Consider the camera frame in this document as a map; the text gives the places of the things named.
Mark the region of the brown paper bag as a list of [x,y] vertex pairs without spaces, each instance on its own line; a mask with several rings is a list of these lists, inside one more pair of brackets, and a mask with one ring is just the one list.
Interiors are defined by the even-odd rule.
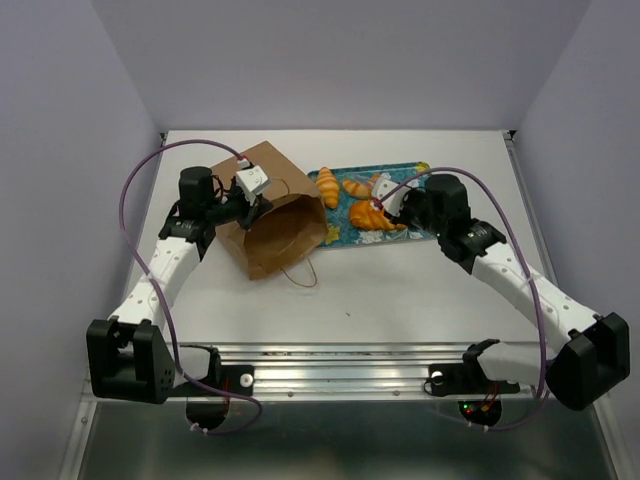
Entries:
[[314,181],[270,142],[243,155],[271,179],[264,197],[273,208],[248,230],[232,222],[217,227],[216,234],[247,277],[262,280],[305,260],[325,240],[327,214]]

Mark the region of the curved fake croissant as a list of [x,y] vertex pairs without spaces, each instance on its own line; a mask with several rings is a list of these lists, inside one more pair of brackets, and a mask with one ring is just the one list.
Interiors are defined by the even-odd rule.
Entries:
[[362,176],[345,178],[342,180],[341,186],[349,196],[359,200],[366,200],[371,198],[373,187],[379,178],[379,173],[376,173],[369,178]]

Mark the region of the large fake croissant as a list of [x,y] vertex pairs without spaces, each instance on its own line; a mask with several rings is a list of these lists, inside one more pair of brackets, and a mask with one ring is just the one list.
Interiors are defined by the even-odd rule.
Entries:
[[353,203],[349,208],[348,219],[353,227],[365,231],[391,232],[406,229],[405,225],[393,224],[383,210],[376,210],[368,200]]

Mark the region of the small fake croissant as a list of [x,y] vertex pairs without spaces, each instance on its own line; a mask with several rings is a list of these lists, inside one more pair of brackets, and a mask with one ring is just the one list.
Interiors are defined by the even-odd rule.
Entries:
[[325,207],[336,209],[340,201],[340,185],[332,171],[327,167],[322,167],[317,173],[315,183]]

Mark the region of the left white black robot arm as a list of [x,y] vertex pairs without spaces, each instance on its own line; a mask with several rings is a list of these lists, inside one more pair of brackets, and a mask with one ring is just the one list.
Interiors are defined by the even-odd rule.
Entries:
[[219,226],[248,229],[273,205],[263,196],[271,181],[247,160],[224,186],[207,167],[181,171],[179,198],[159,232],[152,258],[123,303],[106,320],[94,320],[86,332],[91,386],[100,398],[161,404],[171,391],[190,383],[199,393],[223,395],[216,349],[185,373],[171,308],[186,280],[203,260]]

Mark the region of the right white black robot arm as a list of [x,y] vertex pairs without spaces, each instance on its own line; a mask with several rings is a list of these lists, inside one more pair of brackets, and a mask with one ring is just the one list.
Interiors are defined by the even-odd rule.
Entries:
[[473,217],[463,170],[423,172],[421,188],[381,178],[373,200],[394,224],[435,236],[441,252],[491,287],[538,331],[534,347],[497,339],[471,345],[461,361],[436,364],[428,377],[433,396],[473,395],[505,384],[543,390],[581,411],[630,374],[630,331],[616,313],[601,315],[573,301],[525,260],[513,230],[500,232]]

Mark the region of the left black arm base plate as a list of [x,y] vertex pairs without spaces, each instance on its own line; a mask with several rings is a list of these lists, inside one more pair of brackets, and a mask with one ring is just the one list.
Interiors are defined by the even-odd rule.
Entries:
[[[253,395],[253,382],[255,380],[255,368],[252,365],[226,365],[223,364],[216,378],[207,375],[200,382],[217,390],[231,392],[243,396]],[[169,398],[204,397],[209,392],[186,382],[169,391]]]

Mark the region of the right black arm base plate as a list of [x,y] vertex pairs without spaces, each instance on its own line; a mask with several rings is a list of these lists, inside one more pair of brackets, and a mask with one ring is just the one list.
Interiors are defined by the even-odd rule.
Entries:
[[423,390],[434,397],[517,394],[520,386],[507,381],[489,380],[476,364],[435,363],[428,366]]

